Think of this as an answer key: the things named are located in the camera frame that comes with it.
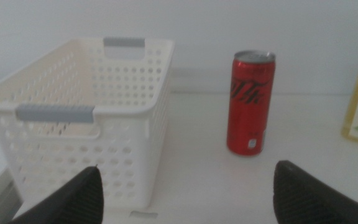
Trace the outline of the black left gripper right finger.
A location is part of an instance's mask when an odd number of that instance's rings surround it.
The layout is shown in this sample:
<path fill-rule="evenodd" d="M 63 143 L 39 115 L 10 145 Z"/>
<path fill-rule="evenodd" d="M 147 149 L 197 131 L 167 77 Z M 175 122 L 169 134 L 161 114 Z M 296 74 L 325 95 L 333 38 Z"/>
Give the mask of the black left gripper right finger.
<path fill-rule="evenodd" d="M 290 161 L 275 166 L 273 208 L 279 223 L 358 224 L 358 202 Z"/>

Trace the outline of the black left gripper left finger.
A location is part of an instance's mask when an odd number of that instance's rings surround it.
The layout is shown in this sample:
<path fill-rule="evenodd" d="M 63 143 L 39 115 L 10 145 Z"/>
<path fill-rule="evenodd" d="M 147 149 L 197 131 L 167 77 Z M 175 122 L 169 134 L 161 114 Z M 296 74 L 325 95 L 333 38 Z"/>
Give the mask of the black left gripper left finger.
<path fill-rule="evenodd" d="M 101 174 L 96 166 L 90 166 L 9 223 L 101 224 L 103 213 L 104 195 Z"/>

